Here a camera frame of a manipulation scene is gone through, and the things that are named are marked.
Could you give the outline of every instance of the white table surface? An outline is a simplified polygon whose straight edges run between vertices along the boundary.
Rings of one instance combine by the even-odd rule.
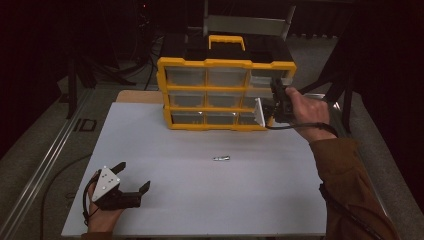
[[[82,191],[103,166],[127,162],[120,190],[151,181],[118,236],[323,235],[325,202],[315,161],[294,130],[169,130],[161,104],[113,103],[63,228],[86,232]],[[228,162],[213,161],[229,155]]]

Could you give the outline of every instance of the human hand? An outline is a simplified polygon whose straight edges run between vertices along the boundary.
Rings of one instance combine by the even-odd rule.
[[[286,88],[286,94],[292,101],[296,124],[330,123],[330,114],[326,102],[307,98],[300,94],[294,87]],[[296,131],[309,143],[317,140],[336,138],[334,134],[315,127],[296,128]]]
[[[125,209],[103,211],[91,200],[96,183],[92,183],[88,188],[90,198],[88,231],[87,232],[113,232],[115,224]]]

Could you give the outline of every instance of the finger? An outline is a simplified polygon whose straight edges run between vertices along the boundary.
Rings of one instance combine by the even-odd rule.
[[[294,87],[287,87],[286,88],[286,94],[290,97],[293,106],[299,106],[302,101],[302,94],[300,94],[299,91],[297,91]]]

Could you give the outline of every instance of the small parts organizer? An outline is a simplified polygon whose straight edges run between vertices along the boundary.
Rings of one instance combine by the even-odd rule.
[[[291,83],[296,65],[273,36],[165,36],[157,79],[170,129],[266,130],[253,115],[272,78]]]

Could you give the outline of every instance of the dark background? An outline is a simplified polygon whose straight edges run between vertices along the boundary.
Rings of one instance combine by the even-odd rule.
[[[202,25],[200,0],[122,1],[120,6],[105,0],[103,11],[100,1],[89,5],[81,0],[2,2],[0,157],[60,96],[57,81],[67,75],[71,46],[77,43],[84,54],[97,56],[106,61],[104,64],[133,57],[133,49],[126,49],[125,42],[140,34],[131,27],[136,23],[135,13],[131,13],[134,2],[148,4],[144,16],[152,21],[155,30],[184,32],[187,25]],[[284,12],[280,9],[286,7],[281,2],[244,1],[243,8],[238,8],[239,1],[216,0],[210,12],[278,18]],[[326,71],[337,70],[346,56],[361,52],[355,65],[355,91],[362,95],[421,210],[423,37],[424,2],[387,0],[382,7],[368,8],[353,17],[326,67]]]

